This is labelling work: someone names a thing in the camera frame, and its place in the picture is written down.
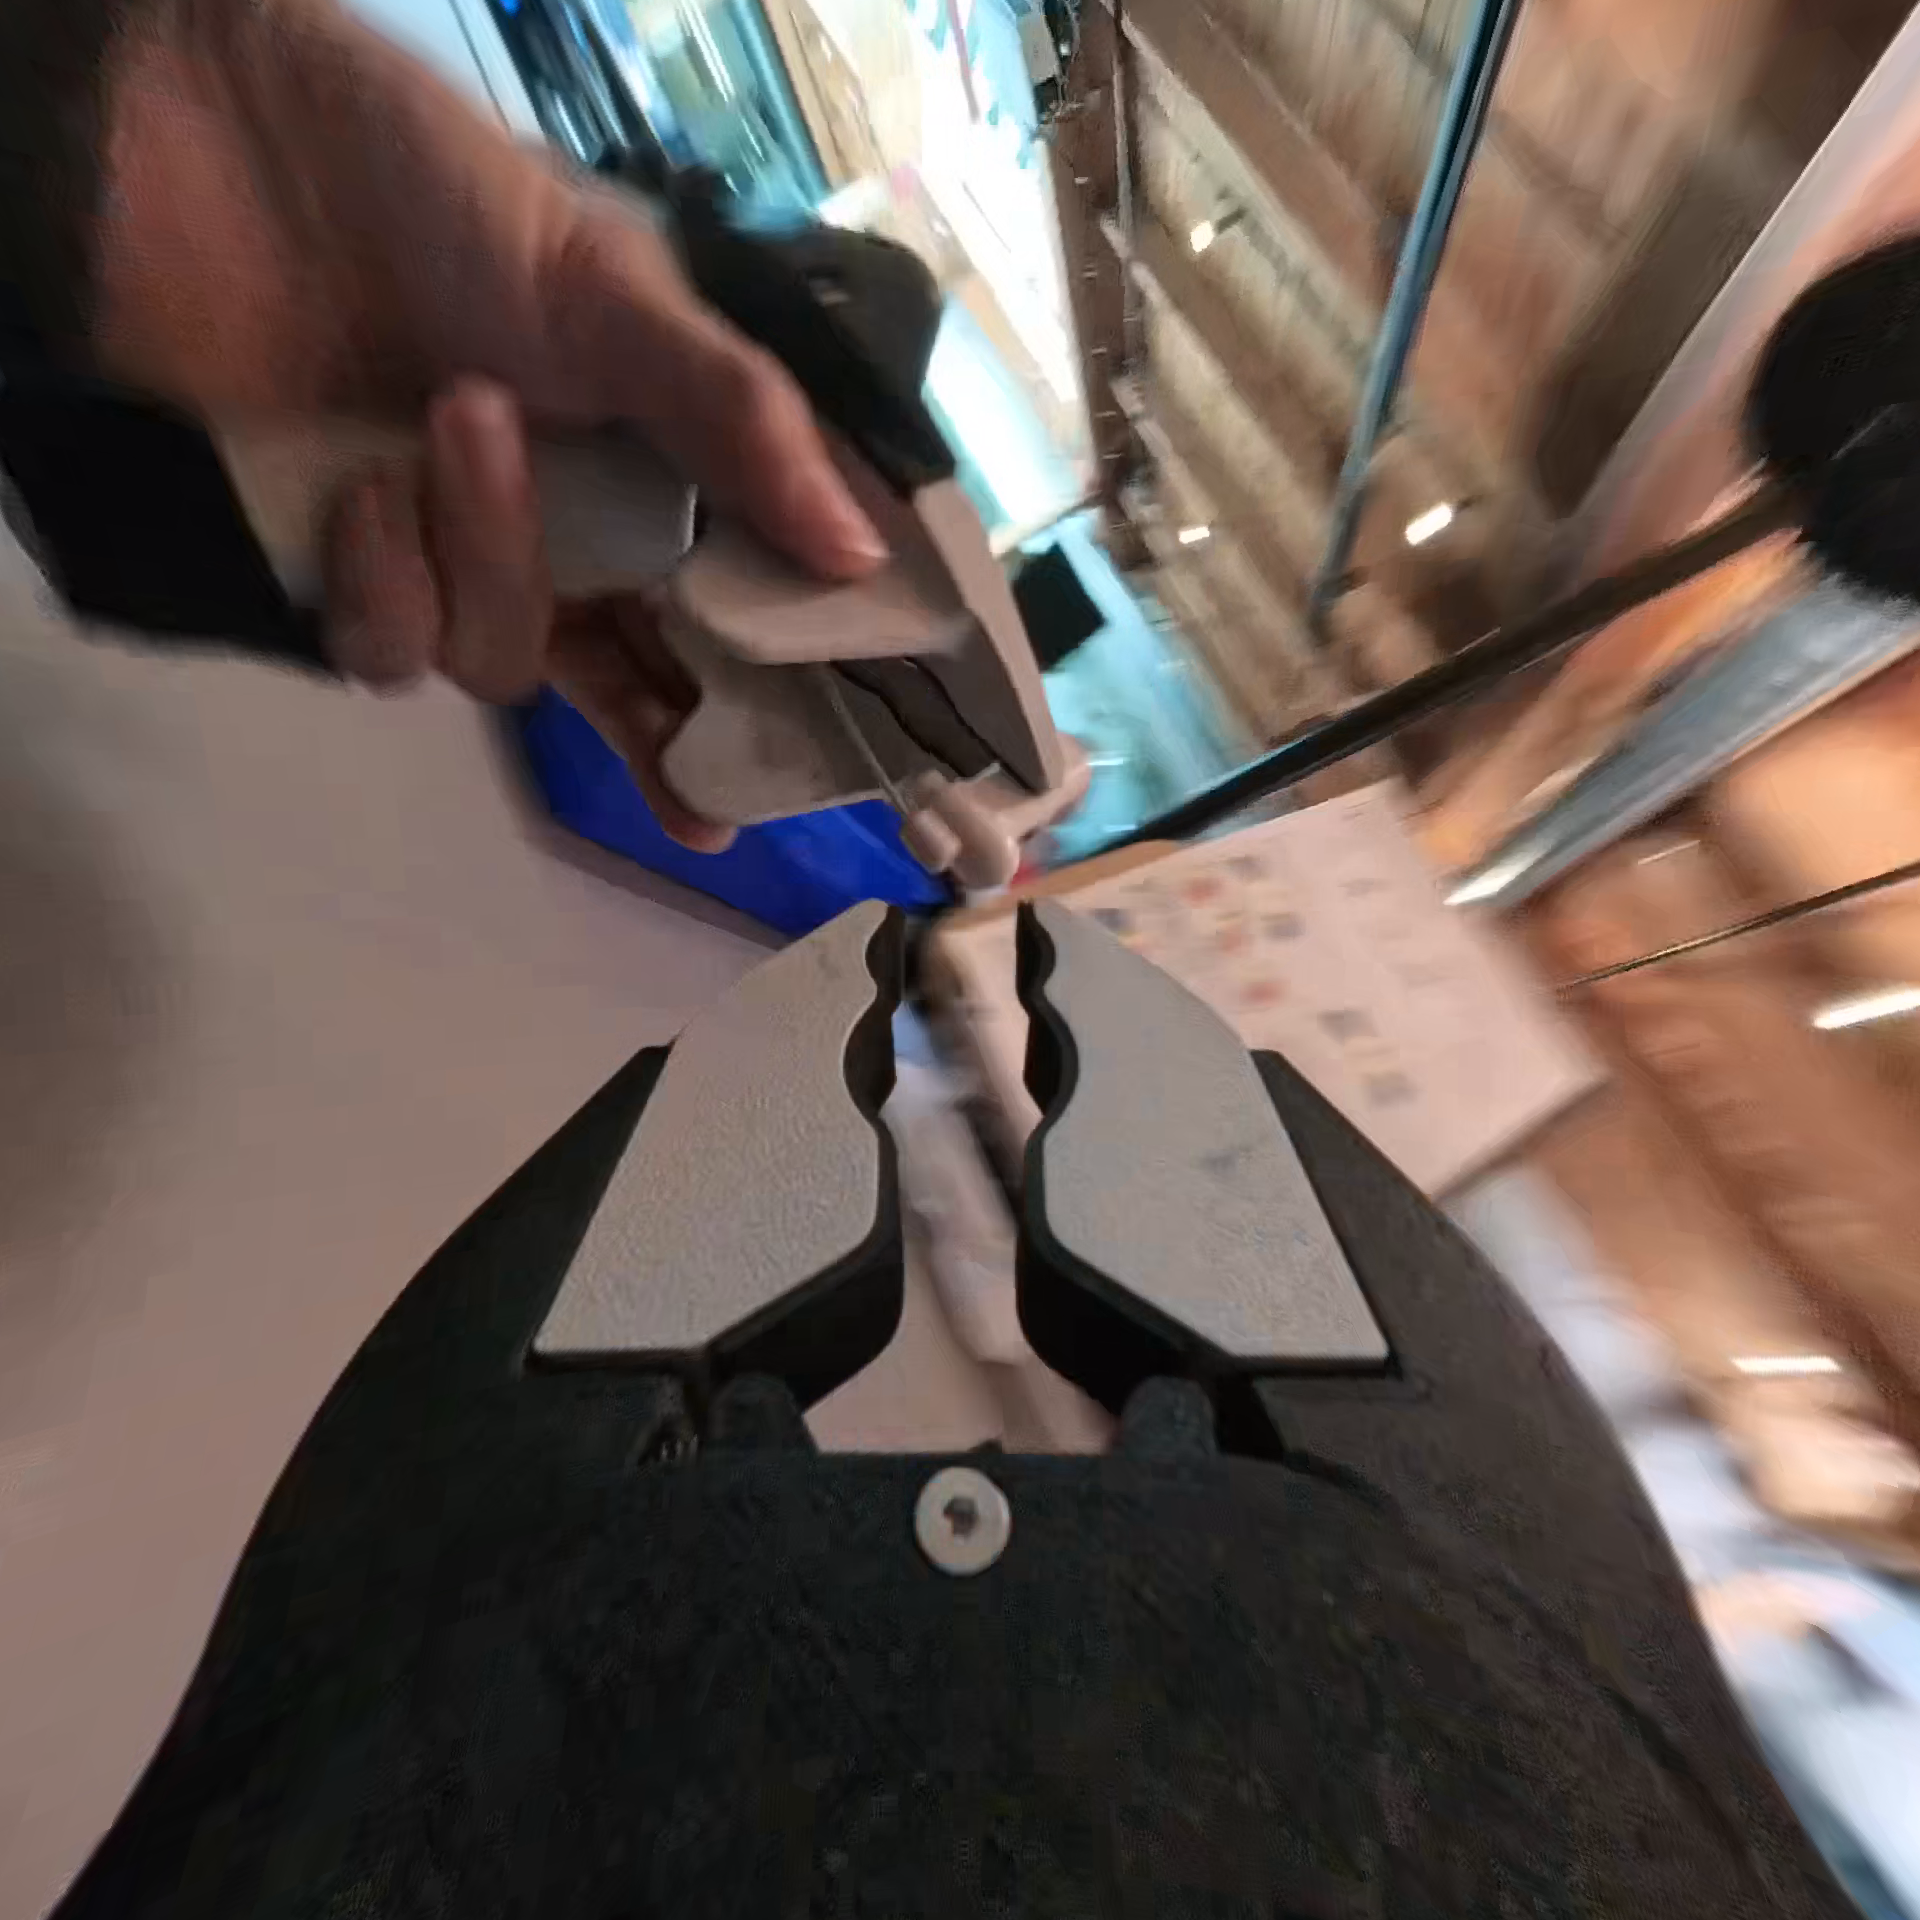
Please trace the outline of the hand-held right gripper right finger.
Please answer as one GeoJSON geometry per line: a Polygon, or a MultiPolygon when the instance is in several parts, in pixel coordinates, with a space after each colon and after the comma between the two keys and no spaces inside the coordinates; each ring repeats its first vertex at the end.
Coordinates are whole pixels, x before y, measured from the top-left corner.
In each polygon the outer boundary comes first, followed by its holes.
{"type": "Polygon", "coordinates": [[[1024,902],[1014,1297],[1025,1343],[1109,1413],[1383,1375],[1387,1335],[1254,1054],[1208,1001],[1063,900],[1024,902]]]}

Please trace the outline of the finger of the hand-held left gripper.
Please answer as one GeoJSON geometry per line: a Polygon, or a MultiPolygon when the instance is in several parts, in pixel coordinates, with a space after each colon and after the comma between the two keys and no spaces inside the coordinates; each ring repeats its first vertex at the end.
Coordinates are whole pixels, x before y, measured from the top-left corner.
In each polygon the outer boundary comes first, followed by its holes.
{"type": "Polygon", "coordinates": [[[933,663],[958,718],[1009,780],[1030,793],[1063,786],[1070,756],[1008,574],[974,503],[945,477],[889,505],[895,509],[887,535],[891,559],[927,625],[910,654],[933,663]]]}
{"type": "Polygon", "coordinates": [[[663,781],[715,825],[768,825],[887,799],[941,764],[841,669],[700,661],[695,706],[661,752],[663,781]]]}

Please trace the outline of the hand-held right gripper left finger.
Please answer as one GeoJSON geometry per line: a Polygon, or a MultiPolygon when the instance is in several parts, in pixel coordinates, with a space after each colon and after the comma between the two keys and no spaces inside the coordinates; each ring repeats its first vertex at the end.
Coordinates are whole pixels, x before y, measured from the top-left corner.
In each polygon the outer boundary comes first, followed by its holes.
{"type": "Polygon", "coordinates": [[[867,900],[663,1054],[532,1341],[541,1361],[768,1375],[799,1408],[893,1340],[904,1296],[893,1016],[904,916],[867,900]]]}

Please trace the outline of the instruction sheet board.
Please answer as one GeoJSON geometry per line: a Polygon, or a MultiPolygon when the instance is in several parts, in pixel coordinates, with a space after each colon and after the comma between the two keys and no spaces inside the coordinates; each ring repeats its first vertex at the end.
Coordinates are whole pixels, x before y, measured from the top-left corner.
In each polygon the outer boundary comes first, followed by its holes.
{"type": "Polygon", "coordinates": [[[1446,902],[1395,781],[1091,858],[1025,900],[1091,919],[1278,1050],[1428,1196],[1600,1087],[1529,967],[1446,902]]]}

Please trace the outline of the person's left hand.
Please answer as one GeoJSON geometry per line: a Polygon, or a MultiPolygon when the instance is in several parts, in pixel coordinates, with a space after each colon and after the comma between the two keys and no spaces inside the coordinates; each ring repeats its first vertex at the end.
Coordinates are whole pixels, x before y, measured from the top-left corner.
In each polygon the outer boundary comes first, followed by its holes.
{"type": "Polygon", "coordinates": [[[326,511],[326,658],[484,704],[553,686],[672,839],[727,848],[663,774],[689,694],[654,613],[553,585],[526,429],[633,428],[828,580],[884,545],[799,386],[668,242],[339,5],[128,5],[101,180],[88,338],[109,373],[200,416],[422,431],[326,511]]]}

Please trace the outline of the blue plastic bin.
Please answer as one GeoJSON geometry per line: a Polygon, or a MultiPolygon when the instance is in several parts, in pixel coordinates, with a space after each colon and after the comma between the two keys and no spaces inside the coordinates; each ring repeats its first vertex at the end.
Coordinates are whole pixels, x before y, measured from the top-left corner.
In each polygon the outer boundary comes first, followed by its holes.
{"type": "Polygon", "coordinates": [[[741,826],[727,850],[702,855],[661,826],[627,760],[555,690],[511,709],[511,732],[558,826],[783,937],[805,937],[867,900],[910,913],[951,902],[945,884],[908,852],[881,799],[741,826]]]}

